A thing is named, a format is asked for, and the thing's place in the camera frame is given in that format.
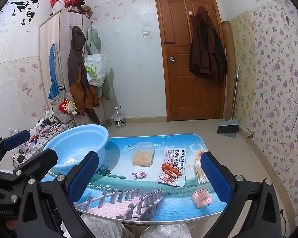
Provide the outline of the dark brown hanging coat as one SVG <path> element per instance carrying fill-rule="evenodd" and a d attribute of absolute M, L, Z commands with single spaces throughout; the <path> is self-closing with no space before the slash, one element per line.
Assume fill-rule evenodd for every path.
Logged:
<path fill-rule="evenodd" d="M 191 17 L 193 37 L 189 70 L 194 75 L 221 83 L 228 73 L 227 58 L 219 34 L 207 9 L 200 6 Z"/>

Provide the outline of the wall light switch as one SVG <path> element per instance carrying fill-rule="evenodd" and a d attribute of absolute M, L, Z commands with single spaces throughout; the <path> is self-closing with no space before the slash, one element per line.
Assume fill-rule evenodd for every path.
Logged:
<path fill-rule="evenodd" d="M 149 31 L 148 30 L 143 30 L 142 31 L 142 36 L 148 36 L 149 35 Z"/>

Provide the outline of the brown wooden door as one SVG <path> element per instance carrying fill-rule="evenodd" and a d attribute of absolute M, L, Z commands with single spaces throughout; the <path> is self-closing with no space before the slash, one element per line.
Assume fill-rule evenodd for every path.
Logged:
<path fill-rule="evenodd" d="M 225 83 L 200 78 L 189 70 L 193 38 L 191 17 L 204 7 L 223 36 L 216 0 L 156 0 L 168 121 L 220 119 Z"/>

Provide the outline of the crayfish snack packet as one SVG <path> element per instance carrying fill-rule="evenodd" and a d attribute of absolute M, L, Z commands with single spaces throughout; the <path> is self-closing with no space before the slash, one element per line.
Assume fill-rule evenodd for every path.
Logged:
<path fill-rule="evenodd" d="M 185 148 L 165 148 L 158 183 L 173 187 L 184 187 L 186 180 L 185 166 Z"/>

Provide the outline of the white green plastic bag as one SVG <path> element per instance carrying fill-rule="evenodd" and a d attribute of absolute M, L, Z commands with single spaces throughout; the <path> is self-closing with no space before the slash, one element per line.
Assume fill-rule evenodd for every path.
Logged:
<path fill-rule="evenodd" d="M 90 54 L 84 57 L 87 80 L 90 85 L 101 87 L 106 77 L 106 54 Z"/>

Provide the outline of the light blue plastic basin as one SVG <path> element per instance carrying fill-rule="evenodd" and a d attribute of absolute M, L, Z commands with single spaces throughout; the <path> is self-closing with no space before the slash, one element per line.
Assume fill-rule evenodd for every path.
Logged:
<path fill-rule="evenodd" d="M 109 141 L 109 132 L 102 125 L 87 124 L 65 130 L 52 138 L 45 149 L 57 153 L 57 164 L 50 169 L 51 175 L 66 175 L 70 169 L 78 165 L 88 152 L 95 152 L 99 158 L 99 166 L 105 161 L 105 146 Z"/>

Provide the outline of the Hello Kitty figurine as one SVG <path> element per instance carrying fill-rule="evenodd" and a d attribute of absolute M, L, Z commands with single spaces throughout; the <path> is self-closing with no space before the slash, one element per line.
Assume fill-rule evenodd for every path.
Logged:
<path fill-rule="evenodd" d="M 137 171 L 135 173 L 132 173 L 133 179 L 144 179 L 146 178 L 146 173 L 144 171 Z"/>

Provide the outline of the cluttered side shelf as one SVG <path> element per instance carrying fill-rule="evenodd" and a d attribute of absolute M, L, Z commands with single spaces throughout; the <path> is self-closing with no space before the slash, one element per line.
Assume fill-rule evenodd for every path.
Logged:
<path fill-rule="evenodd" d="M 42 152 L 52 138 L 75 126 L 74 120 L 63 124 L 55 117 L 52 109 L 46 110 L 45 117 L 40 119 L 35 127 L 29 130 L 30 139 L 8 151 L 2 158 L 0 171 L 12 173 L 15 168 Z"/>

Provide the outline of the pink earbuds case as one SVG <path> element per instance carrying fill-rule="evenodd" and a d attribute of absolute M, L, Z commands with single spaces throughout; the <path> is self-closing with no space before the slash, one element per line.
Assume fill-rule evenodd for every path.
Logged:
<path fill-rule="evenodd" d="M 192 202 L 196 208 L 203 208 L 212 203 L 212 197 L 206 189 L 199 189 L 191 196 Z"/>

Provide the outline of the green hanging garment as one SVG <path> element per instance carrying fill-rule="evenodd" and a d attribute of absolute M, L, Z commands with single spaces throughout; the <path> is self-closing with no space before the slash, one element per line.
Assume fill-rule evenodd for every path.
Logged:
<path fill-rule="evenodd" d="M 94 29 L 92 26 L 89 26 L 87 32 L 87 40 L 86 40 L 86 54 L 101 54 L 101 39 L 98 35 L 98 31 Z M 114 98 L 114 91 L 112 87 L 112 83 L 109 79 L 108 73 L 106 73 L 106 77 L 104 83 L 101 87 L 96 87 L 97 93 L 99 97 L 104 97 L 107 101 Z"/>

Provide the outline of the brown orange hanging jacket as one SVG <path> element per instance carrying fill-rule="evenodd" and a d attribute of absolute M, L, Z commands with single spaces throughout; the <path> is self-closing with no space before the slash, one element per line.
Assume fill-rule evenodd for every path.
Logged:
<path fill-rule="evenodd" d="M 92 114 L 100 105 L 98 95 L 88 80 L 83 60 L 83 47 L 86 38 L 80 27 L 72 28 L 71 45 L 68 57 L 68 80 L 78 114 Z"/>

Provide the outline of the beige wardrobe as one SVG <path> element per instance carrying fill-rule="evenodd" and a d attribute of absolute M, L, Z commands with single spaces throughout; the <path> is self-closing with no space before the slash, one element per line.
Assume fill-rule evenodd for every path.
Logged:
<path fill-rule="evenodd" d="M 56 76 L 60 86 L 64 86 L 66 92 L 70 92 L 68 80 L 68 57 L 71 45 L 72 28 L 78 26 L 87 36 L 88 28 L 91 22 L 86 16 L 74 12 L 59 11 L 52 15 L 48 20 L 40 25 L 39 29 L 39 56 L 41 64 L 41 74 L 45 96 L 49 102 L 49 108 L 52 109 L 51 99 L 48 98 L 51 85 L 49 72 L 49 51 L 52 42 L 56 46 Z M 75 125 L 93 124 L 90 116 L 85 114 L 77 114 L 74 116 Z"/>

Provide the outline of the large water bottle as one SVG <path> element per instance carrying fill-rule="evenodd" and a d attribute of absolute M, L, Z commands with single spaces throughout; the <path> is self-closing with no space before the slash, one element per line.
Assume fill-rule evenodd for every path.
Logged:
<path fill-rule="evenodd" d="M 116 127 L 124 127 L 126 125 L 125 114 L 120 105 L 114 108 L 113 120 Z"/>

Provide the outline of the clear toothpick box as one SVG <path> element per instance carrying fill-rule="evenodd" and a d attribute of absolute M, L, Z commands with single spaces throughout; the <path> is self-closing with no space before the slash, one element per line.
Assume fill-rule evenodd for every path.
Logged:
<path fill-rule="evenodd" d="M 154 158 L 152 142 L 138 142 L 132 155 L 132 165 L 135 167 L 150 167 Z"/>

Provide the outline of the cotton swab bag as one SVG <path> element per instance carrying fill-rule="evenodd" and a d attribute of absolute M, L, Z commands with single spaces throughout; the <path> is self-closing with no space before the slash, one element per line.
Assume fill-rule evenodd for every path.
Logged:
<path fill-rule="evenodd" d="M 195 178 L 197 183 L 200 184 L 206 184 L 209 182 L 206 174 L 204 173 L 202 167 L 201 167 L 201 155 L 202 153 L 198 153 L 194 160 L 194 172 L 195 172 Z"/>

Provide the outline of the broom with dustpan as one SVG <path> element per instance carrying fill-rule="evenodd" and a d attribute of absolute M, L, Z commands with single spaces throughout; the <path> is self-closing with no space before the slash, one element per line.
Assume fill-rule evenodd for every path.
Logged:
<path fill-rule="evenodd" d="M 220 123 L 220 125 L 217 128 L 217 134 L 228 136 L 229 138 L 236 138 L 236 135 L 239 131 L 239 124 L 234 119 L 239 73 L 240 73 L 240 65 L 237 65 L 236 74 L 234 75 L 235 86 L 234 86 L 234 97 L 233 97 L 230 119 Z"/>

